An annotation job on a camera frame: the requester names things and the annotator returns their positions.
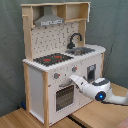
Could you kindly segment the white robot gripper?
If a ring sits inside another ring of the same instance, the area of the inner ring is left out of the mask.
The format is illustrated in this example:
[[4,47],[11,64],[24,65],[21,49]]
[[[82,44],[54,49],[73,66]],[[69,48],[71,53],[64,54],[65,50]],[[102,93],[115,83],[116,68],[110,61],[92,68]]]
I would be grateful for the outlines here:
[[77,75],[71,75],[70,79],[77,85],[78,89],[82,93],[86,93],[89,87],[89,83],[83,78]]

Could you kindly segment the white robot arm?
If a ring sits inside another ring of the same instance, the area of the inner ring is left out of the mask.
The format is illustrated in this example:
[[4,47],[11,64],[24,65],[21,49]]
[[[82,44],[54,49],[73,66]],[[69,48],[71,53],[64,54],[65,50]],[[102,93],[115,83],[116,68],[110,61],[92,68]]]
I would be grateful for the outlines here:
[[111,83],[106,78],[98,78],[93,83],[88,83],[83,77],[72,75],[70,79],[76,84],[83,95],[106,104],[128,106],[128,93],[125,97],[113,94]]

